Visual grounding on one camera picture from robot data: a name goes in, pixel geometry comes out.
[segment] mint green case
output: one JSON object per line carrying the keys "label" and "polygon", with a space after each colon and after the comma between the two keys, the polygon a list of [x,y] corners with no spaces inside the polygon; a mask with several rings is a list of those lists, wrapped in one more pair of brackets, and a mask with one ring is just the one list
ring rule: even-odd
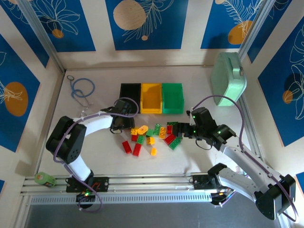
{"label": "mint green case", "polygon": [[[214,95],[224,95],[237,101],[247,86],[247,79],[243,71],[237,52],[222,52],[211,74],[211,85]],[[233,103],[225,98],[215,97],[218,106],[232,106]]]}

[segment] green led light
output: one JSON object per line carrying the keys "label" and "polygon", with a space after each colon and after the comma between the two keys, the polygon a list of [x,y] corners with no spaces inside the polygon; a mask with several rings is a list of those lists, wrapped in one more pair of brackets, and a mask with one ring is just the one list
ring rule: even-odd
{"label": "green led light", "polygon": [[89,196],[90,195],[90,192],[87,190],[86,192],[85,192],[85,196]]}

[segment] storage bin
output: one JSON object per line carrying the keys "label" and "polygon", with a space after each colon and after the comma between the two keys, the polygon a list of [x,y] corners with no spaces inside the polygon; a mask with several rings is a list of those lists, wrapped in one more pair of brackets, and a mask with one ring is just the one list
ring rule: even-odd
{"label": "storage bin", "polygon": [[[128,97],[133,99],[137,104],[139,108],[139,112],[141,113],[141,85],[140,83],[122,83],[120,86],[120,94],[119,97]],[[136,113],[137,107],[136,105],[130,101],[126,100],[127,102],[130,102],[131,104],[131,114]]]}
{"label": "storage bin", "polygon": [[182,114],[184,112],[184,96],[181,83],[162,84],[162,113]]}
{"label": "storage bin", "polygon": [[142,84],[141,90],[141,113],[162,113],[162,85]]}
{"label": "storage bin", "polygon": [[[219,54],[211,74],[211,85],[214,95],[224,95],[235,102],[240,98],[247,86],[238,53]],[[222,97],[215,97],[218,106],[232,106],[233,103]]]}

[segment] green bin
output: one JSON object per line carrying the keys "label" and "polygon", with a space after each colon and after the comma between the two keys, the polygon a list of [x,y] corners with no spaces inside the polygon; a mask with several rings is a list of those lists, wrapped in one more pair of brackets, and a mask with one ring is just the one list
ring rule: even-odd
{"label": "green bin", "polygon": [[184,96],[181,83],[162,84],[162,113],[182,114],[184,112]]}

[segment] green lego brick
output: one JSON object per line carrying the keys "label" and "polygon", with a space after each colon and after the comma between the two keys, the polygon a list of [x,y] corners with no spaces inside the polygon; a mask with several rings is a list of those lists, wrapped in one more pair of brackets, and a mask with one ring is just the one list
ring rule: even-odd
{"label": "green lego brick", "polygon": [[155,125],[155,128],[154,128],[154,129],[155,129],[155,130],[154,130],[153,134],[154,134],[154,135],[160,135],[161,125],[160,125],[159,123],[157,123],[157,124]]}
{"label": "green lego brick", "polygon": [[175,125],[177,124],[178,122],[167,122],[167,125]]}
{"label": "green lego brick", "polygon": [[152,137],[153,136],[153,133],[154,133],[154,130],[153,129],[148,129],[147,133],[146,133],[146,136],[147,137]]}
{"label": "green lego brick", "polygon": [[181,139],[180,138],[176,138],[176,139],[174,139],[173,142],[171,142],[171,144],[169,145],[169,147],[172,150],[174,150],[180,143],[181,143]]}
{"label": "green lego brick", "polygon": [[144,136],[143,135],[140,135],[140,136],[138,136],[138,139],[137,139],[137,142],[136,143],[138,143],[138,144],[143,144],[143,142],[144,142]]}

